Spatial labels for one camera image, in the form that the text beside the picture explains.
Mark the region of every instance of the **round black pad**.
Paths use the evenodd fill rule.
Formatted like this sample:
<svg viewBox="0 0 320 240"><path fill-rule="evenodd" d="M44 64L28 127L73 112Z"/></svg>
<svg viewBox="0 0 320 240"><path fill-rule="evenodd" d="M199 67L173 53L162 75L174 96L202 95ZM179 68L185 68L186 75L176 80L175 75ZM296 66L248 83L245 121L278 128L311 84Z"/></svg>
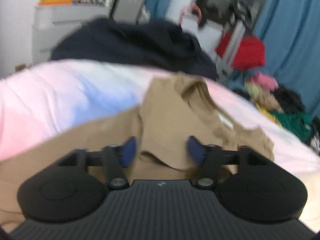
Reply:
<svg viewBox="0 0 320 240"><path fill-rule="evenodd" d="M276 223L300 216L307 202L303 183L276 167L250 166L217 188L222 204L235 215L259 223Z"/></svg>
<svg viewBox="0 0 320 240"><path fill-rule="evenodd" d="M25 181L17 195L27 218L56 223L88 215L104 196L104 186L77 167L46 169Z"/></svg>

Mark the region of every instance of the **drawer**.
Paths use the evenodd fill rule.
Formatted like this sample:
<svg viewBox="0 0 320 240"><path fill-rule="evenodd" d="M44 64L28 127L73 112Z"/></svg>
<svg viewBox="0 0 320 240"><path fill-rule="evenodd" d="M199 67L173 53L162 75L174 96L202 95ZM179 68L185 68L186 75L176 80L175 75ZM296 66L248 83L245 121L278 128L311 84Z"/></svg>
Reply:
<svg viewBox="0 0 320 240"><path fill-rule="evenodd" d="M66 22L87 22L98 17L108 17L109 7L99 5L36 6L34 25L48 28Z"/></svg>
<svg viewBox="0 0 320 240"><path fill-rule="evenodd" d="M60 41L81 27L81 23L52 26L46 29L39 29L33 26L32 49L35 51L54 49Z"/></svg>

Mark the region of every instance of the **pile of clothes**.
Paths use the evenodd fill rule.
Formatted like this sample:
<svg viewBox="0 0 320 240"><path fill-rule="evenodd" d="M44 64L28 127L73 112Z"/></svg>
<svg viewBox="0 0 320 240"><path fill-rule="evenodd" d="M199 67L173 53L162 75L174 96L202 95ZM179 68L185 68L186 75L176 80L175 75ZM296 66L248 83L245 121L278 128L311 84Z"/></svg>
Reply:
<svg viewBox="0 0 320 240"><path fill-rule="evenodd" d="M296 92L260 72L244 80L250 101L266 117L294 133L303 143L320 152L319 133Z"/></svg>

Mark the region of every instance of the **bed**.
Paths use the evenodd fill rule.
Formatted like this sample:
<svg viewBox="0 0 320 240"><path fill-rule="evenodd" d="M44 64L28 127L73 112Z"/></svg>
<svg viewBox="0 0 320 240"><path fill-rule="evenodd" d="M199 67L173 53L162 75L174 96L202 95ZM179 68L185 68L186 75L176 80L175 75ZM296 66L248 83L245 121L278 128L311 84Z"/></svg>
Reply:
<svg viewBox="0 0 320 240"><path fill-rule="evenodd" d="M60 60L1 80L0 161L76 125L139 104L154 76L169 75L170 72L152 67ZM247 129L260 126L274 142L275 163L301 179L308 189L308 202L300 220L319 231L319 156L295 135L260 114L250 102L214 81L206 82L220 107Z"/></svg>

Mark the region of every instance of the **black jacket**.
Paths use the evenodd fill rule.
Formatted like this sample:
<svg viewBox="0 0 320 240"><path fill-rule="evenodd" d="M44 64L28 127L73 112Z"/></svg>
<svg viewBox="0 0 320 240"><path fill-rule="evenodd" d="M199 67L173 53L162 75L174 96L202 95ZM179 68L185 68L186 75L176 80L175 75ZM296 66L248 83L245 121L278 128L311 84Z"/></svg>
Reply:
<svg viewBox="0 0 320 240"><path fill-rule="evenodd" d="M305 106L301 102L301 96L287 89L284 85L280 84L279 88L271 93L275 96L286 114L305 111Z"/></svg>
<svg viewBox="0 0 320 240"><path fill-rule="evenodd" d="M143 25L94 20L52 52L52 60L66 58L158 66L213 80L217 75L215 64L201 50L197 38L164 20Z"/></svg>

